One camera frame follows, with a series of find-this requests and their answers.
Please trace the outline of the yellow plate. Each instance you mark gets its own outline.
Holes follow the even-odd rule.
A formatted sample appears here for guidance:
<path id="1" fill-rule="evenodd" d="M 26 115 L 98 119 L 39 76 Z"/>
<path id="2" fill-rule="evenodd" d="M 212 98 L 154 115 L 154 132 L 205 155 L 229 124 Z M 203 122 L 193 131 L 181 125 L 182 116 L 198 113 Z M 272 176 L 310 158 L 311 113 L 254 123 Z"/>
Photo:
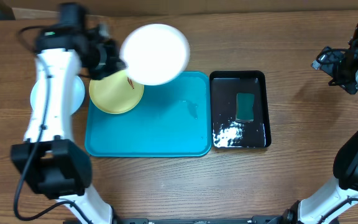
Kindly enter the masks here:
<path id="1" fill-rule="evenodd" d="M 109 114 L 130 111 L 140 102 L 143 94 L 144 85 L 130 79 L 125 70 L 89 83 L 91 101 L 98 109 Z"/>

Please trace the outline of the light blue plate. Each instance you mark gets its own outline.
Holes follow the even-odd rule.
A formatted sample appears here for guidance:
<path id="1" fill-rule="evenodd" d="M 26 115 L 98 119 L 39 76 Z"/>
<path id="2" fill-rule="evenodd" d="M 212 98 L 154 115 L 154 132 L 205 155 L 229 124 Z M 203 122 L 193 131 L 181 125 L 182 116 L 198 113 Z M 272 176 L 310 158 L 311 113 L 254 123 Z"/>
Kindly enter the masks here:
<path id="1" fill-rule="evenodd" d="M 37 99 L 38 87 L 39 87 L 39 81 L 36 81 L 30 93 L 30 105 L 32 109 L 35 108 L 35 101 Z M 85 93 L 86 93 L 85 85 L 82 79 L 80 77 L 75 77 L 72 100 L 71 100 L 71 110 L 70 110 L 71 115 L 77 112 L 78 109 L 82 106 L 83 101 L 85 99 Z"/>

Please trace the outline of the pink plate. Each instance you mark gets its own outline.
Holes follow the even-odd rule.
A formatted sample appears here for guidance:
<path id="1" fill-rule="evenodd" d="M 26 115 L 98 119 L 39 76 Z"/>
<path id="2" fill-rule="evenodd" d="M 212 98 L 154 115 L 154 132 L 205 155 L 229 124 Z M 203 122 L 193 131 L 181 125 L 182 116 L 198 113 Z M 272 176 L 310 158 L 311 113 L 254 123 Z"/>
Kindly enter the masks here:
<path id="1" fill-rule="evenodd" d="M 178 29 L 149 24 L 131 32 L 121 45 L 120 57 L 130 79 L 143 85 L 163 85 L 185 70 L 190 45 Z"/>

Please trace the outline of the green sponge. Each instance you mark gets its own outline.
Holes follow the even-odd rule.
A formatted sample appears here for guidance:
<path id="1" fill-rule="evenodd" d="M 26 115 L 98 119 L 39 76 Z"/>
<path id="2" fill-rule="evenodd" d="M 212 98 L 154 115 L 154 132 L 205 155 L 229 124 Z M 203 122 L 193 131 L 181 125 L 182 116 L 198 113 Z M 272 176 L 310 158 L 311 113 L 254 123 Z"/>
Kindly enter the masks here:
<path id="1" fill-rule="evenodd" d="M 254 98 L 251 93 L 238 93 L 236 96 L 236 120 L 241 122 L 253 122 Z"/>

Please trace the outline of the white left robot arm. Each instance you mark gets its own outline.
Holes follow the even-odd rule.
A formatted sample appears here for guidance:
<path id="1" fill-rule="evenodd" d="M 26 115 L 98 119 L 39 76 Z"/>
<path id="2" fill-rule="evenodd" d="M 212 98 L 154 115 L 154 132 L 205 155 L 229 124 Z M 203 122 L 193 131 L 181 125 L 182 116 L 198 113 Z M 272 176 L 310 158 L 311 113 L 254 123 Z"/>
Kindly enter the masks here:
<path id="1" fill-rule="evenodd" d="M 39 87 L 24 140 L 11 147 L 11 161 L 21 175 L 15 216 L 25 220 L 19 198 L 28 185 L 55 207 L 69 209 L 78 223 L 119 223 L 92 184 L 90 157 L 74 142 L 70 112 L 74 81 L 82 69 L 91 79 L 100 79 L 122 68 L 115 42 L 103 26 L 55 24 L 40 26 L 28 50 L 35 58 Z"/>

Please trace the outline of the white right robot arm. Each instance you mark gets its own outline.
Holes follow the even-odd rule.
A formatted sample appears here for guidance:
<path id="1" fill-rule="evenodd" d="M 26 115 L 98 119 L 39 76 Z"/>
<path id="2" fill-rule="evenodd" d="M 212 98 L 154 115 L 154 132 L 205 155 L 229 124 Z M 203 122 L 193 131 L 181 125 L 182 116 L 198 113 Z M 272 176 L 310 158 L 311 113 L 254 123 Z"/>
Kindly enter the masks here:
<path id="1" fill-rule="evenodd" d="M 329 85 L 337 85 L 350 94 L 358 91 L 358 37 L 348 49 L 325 47 L 311 66 L 331 76 Z M 338 151 L 333 177 L 312 196 L 295 202 L 270 223 L 338 223 L 339 216 L 358 204 L 358 131 Z"/>

